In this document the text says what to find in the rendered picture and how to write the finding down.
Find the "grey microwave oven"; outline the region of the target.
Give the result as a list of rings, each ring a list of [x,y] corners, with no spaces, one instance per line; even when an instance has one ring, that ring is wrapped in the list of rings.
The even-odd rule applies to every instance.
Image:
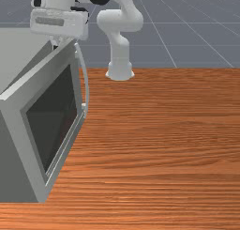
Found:
[[[86,117],[74,39],[0,28],[0,203],[47,200]]]

